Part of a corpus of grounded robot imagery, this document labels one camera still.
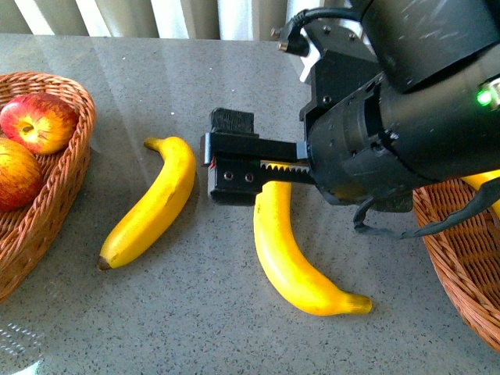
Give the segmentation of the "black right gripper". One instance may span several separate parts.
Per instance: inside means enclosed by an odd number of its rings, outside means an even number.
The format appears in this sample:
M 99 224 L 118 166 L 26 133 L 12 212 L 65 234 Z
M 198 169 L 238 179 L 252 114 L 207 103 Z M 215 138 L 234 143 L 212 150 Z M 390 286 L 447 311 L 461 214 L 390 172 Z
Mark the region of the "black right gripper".
M 277 180 L 312 184 L 332 205 L 371 201 L 382 213 L 412 211 L 411 191 L 428 179 L 396 152 L 396 135 L 383 125 L 383 82 L 381 73 L 358 88 L 314 80 L 300 112 L 305 138 L 297 143 L 261 138 L 252 112 L 215 108 L 201 139 L 209 197 L 250 206 Z

